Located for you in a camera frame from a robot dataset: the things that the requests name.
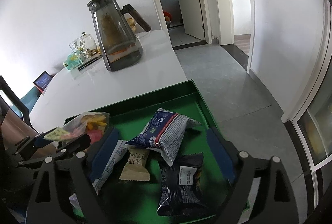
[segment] glass teapot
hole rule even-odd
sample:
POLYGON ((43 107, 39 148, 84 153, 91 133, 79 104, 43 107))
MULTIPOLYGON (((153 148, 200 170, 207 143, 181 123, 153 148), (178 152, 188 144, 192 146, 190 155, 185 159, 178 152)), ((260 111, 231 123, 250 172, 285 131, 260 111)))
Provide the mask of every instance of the glass teapot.
POLYGON ((145 31, 151 30, 149 24, 130 4, 120 9, 116 0, 92 0, 88 7, 107 70, 117 71, 137 63, 143 49, 123 15, 129 13, 145 31))

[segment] barcode label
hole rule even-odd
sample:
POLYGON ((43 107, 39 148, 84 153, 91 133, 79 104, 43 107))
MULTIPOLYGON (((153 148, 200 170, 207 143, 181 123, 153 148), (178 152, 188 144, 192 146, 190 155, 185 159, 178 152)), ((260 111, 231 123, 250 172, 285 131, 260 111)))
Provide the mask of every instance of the barcode label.
POLYGON ((194 174, 197 168, 180 166, 179 185, 193 185, 194 174))

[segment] brown bag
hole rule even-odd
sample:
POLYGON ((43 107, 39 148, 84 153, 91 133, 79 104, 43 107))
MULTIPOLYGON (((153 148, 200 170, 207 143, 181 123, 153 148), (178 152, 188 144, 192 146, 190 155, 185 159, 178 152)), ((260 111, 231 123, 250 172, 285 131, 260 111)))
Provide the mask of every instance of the brown bag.
POLYGON ((150 181, 150 173, 145 169, 145 164, 150 150, 128 146, 129 159, 124 166, 120 179, 135 181, 150 181))

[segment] blue snack package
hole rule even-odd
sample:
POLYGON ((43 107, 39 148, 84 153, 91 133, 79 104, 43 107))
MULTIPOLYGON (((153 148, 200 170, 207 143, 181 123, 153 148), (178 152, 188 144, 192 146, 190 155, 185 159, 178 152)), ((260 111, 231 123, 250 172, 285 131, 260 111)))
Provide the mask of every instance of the blue snack package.
POLYGON ((166 163, 172 166, 185 130, 198 125, 201 123, 185 115, 159 108, 143 131, 126 144, 160 152, 166 163))

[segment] gray tile floor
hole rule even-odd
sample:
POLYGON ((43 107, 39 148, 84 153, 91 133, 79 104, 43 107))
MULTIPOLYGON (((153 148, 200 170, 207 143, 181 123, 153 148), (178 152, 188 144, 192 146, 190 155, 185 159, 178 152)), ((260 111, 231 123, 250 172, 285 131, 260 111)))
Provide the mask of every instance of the gray tile floor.
POLYGON ((200 39, 186 34, 184 26, 169 29, 168 33, 171 38, 172 47, 201 41, 200 39))
MULTIPOLYGON (((219 45, 176 51, 188 79, 193 79, 213 113, 224 137, 253 157, 283 161, 298 204, 300 223, 306 218, 307 200, 298 155, 281 120, 246 71, 219 45)), ((249 196, 252 205, 259 180, 249 196)), ((243 214, 240 223, 250 212, 243 214)))

